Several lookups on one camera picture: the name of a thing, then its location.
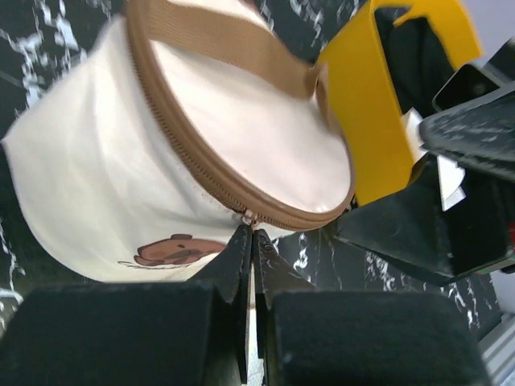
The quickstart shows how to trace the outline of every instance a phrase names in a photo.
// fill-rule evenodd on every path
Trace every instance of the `brown strap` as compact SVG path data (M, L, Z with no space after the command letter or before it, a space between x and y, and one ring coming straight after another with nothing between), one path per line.
M342 129L328 105L328 72L294 57L266 29L229 14L168 0L130 0L127 6L146 12L150 39L231 64L259 76L276 89L297 99L311 99L315 92L329 129Z

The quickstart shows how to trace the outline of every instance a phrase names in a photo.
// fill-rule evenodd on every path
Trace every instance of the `brown cartoon bear print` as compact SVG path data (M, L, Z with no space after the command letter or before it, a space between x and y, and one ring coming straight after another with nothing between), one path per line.
M145 267L186 265L212 253L220 253L225 244L219 241L194 239L192 235L172 235L138 248L134 261Z

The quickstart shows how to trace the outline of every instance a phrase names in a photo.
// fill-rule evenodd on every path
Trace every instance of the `fabric bag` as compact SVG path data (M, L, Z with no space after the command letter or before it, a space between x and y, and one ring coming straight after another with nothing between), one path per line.
M23 217L98 281L186 280L241 223L324 226L354 191L326 72L237 0L131 0L2 140Z

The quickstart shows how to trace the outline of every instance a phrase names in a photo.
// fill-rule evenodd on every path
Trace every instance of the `brown zipper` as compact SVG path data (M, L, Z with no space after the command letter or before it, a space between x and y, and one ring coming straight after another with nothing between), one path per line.
M179 6L168 2L167 0L130 0L127 2L126 34L129 42L130 53L132 55L136 76L154 118L159 123L159 126L165 134L171 148L179 156L183 164L192 174L193 178L221 204L240 214L244 222L253 224L268 223L276 227L292 231L306 231L320 228L325 224L328 224L341 215L352 199L354 192L353 168L351 172L351 186L348 196L341 205L331 211L325 213L311 213L281 203L250 184L247 180L243 179L227 163L216 155L204 139L197 133L191 122L187 119L183 110L180 108L172 91L168 88L167 82L161 73L161 69L150 44L151 38L156 39L156 37L153 36L156 34L152 33L152 28L159 23L174 24L174 18L176 21L175 24L182 24L183 27L184 25L189 26L196 24L198 27L204 28L205 25L209 24L209 21L211 21L214 14L214 12L200 8ZM198 23L199 17L204 18L202 23ZM187 18L190 18L190 20L196 20L197 23L188 23ZM255 33L258 32L258 30L254 30L254 28L263 30L268 34L267 31L258 26L254 26L252 23L244 23L249 25L250 30L248 33L252 36L255 36ZM170 27L170 25L165 26L163 29L166 30L168 27ZM243 27L245 29L244 32L247 32L247 26L240 25L240 27ZM176 35L184 35L183 31L178 31L177 28L181 29L181 27L175 25L173 32ZM163 34L163 31L160 31L160 33L163 35L163 39L167 37L166 34ZM223 43L230 44L230 42L227 41L227 32L222 35L224 37ZM191 34L181 36L181 41L178 45L182 47L195 45L196 42L194 39L192 42L191 37ZM209 42L205 47L207 47L207 49L203 50L202 48L199 49L197 45L196 50L193 51L205 52L212 50L212 44ZM278 78L278 88L289 87L289 84L286 84L286 86L284 86L284 84L280 84L283 82L284 77L285 76L280 76ZM312 85L308 85L307 88L319 87L316 80L309 80L308 82L312 82ZM303 90L293 90L292 93L294 93L294 95L303 94ZM297 97L309 97L309 90L306 91L305 96L297 95Z

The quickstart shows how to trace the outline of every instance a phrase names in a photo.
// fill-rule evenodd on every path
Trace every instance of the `marble surface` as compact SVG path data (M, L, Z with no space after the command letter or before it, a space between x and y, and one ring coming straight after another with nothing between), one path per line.
M314 60L363 2L261 0L256 6L294 54ZM24 109L37 103L55 80L87 58L98 31L122 3L0 0L0 135ZM0 212L0 221L5 215ZM0 331L23 297L36 286L54 280L85 281L50 257L32 257L23 248L13 252L2 222L0 238ZM299 273L320 288L438 292L452 299L478 335L488 332L498 321L499 308L489 276L474 275L444 288L433 287L407 277L371 253L333 240L330 228L297 233L276 240L275 245ZM40 274L42 270L49 275Z

